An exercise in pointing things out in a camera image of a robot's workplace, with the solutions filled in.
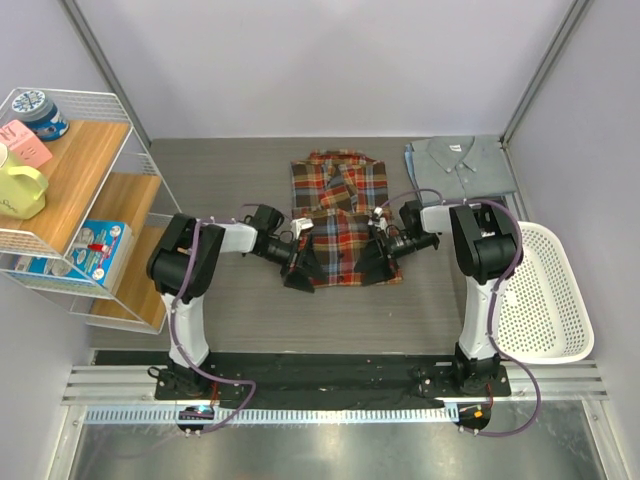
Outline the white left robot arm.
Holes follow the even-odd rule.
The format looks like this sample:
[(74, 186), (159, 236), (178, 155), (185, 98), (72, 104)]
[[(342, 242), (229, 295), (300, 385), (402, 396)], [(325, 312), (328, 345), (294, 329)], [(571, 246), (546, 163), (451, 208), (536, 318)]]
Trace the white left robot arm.
[(327, 281), (313, 252), (313, 222), (291, 221), (292, 239), (283, 241), (276, 231), (284, 220), (280, 211), (264, 204), (245, 219), (227, 223), (178, 213), (151, 254), (147, 276), (167, 311), (169, 368), (180, 372), (178, 386), (190, 398), (205, 397), (213, 385), (213, 374), (205, 368), (211, 350), (205, 336), (204, 295), (220, 255), (251, 254), (271, 262), (280, 267), (285, 287), (303, 292), (313, 293), (316, 282)]

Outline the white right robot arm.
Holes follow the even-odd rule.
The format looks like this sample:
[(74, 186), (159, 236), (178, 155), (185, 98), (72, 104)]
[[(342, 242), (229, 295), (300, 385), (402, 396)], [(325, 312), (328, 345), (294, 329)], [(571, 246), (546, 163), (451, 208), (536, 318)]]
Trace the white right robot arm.
[(488, 199), (432, 206), (409, 201), (400, 208), (403, 228), (395, 235), (382, 214), (381, 207), (372, 213), (369, 239), (354, 267), (365, 285), (391, 280), (400, 258), (436, 249), (441, 234), (452, 235), (457, 266), (466, 277), (466, 303), (451, 380), (460, 393), (477, 393), (500, 367), (493, 327), (499, 322), (501, 291), (523, 259), (518, 221), (504, 205)]

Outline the red brown plaid shirt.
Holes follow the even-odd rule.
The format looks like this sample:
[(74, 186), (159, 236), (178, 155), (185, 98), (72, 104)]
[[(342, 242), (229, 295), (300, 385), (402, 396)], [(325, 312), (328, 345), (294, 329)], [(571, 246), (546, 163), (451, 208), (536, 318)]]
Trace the red brown plaid shirt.
[(314, 151), (290, 163), (292, 217), (309, 218), (326, 279), (316, 287), (361, 286), (355, 266), (369, 240), (372, 211), (388, 200), (385, 163), (353, 150)]

